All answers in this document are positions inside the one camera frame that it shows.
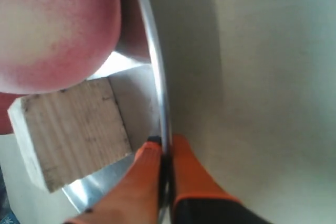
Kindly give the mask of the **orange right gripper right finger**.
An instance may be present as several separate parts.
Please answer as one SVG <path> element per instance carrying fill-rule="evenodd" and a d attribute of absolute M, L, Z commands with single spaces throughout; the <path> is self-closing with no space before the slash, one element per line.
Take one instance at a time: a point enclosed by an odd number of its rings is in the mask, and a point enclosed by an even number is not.
<path fill-rule="evenodd" d="M 236 197 L 224 191 L 193 153 L 187 139 L 172 139 L 173 223 L 264 223 Z"/>

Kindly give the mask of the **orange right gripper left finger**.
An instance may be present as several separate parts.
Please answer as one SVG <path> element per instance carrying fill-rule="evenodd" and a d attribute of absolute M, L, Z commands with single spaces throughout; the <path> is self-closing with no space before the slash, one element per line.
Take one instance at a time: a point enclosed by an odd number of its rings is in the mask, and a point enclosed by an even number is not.
<path fill-rule="evenodd" d="M 65 223 L 157 223 L 161 138 L 149 137 L 118 184 L 93 207 Z"/>

